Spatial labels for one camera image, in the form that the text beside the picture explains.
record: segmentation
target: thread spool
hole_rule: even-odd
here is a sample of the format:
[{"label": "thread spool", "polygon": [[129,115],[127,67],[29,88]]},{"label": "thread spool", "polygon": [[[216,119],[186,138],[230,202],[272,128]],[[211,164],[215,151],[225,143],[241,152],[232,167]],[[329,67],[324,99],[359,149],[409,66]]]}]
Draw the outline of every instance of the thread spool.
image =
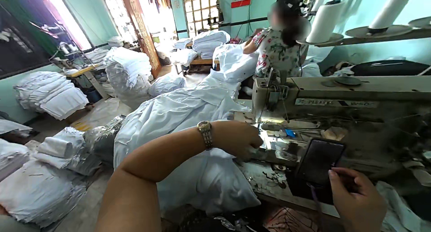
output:
[{"label": "thread spool", "polygon": [[393,25],[408,2],[409,0],[387,0],[383,9],[369,25],[369,33],[375,34],[385,32]]},{"label": "thread spool", "polygon": [[340,0],[327,2],[321,6],[313,21],[311,33],[306,41],[308,43],[324,43],[329,41],[335,26],[340,20],[344,3]]},{"label": "thread spool", "polygon": [[319,7],[325,2],[325,0],[316,0],[313,8],[311,9],[312,12],[317,12],[319,10]]}]

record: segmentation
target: wooden table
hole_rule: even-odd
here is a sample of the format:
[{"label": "wooden table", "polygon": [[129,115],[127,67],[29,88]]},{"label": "wooden table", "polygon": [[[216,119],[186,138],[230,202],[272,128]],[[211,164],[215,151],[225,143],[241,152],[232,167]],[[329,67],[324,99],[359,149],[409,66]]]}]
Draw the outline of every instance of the wooden table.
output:
[{"label": "wooden table", "polygon": [[99,92],[100,96],[102,96],[102,99],[109,98],[110,96],[105,92],[105,90],[100,85],[100,83],[96,80],[96,78],[94,78],[94,75],[91,74],[90,70],[94,70],[96,67],[97,67],[97,65],[91,65],[91,66],[88,66],[88,67],[85,67],[85,68],[79,70],[78,72],[66,75],[66,77],[73,77],[73,78],[75,78],[75,77],[78,77],[80,75],[85,75],[85,77],[87,77],[87,79],[94,86],[94,89],[96,89],[96,91]]}]

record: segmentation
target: wristwatch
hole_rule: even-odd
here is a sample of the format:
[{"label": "wristwatch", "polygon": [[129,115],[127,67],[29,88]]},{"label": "wristwatch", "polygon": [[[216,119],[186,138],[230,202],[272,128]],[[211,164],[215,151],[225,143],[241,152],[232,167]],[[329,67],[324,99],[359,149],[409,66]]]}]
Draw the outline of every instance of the wristwatch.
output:
[{"label": "wristwatch", "polygon": [[211,137],[211,123],[208,121],[202,121],[197,124],[197,128],[203,136],[203,141],[205,141],[205,146],[207,147],[207,150],[212,149],[213,138]]}]

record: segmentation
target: curtain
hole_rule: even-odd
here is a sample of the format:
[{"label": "curtain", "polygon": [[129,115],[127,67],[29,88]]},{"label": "curtain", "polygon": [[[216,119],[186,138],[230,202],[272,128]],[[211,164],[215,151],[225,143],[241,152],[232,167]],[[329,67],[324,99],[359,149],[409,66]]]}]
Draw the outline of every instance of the curtain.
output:
[{"label": "curtain", "polygon": [[56,53],[60,42],[71,43],[67,35],[59,35],[59,38],[55,39],[30,23],[39,27],[58,24],[43,0],[0,0],[0,5],[30,32],[33,39],[50,55]]}]

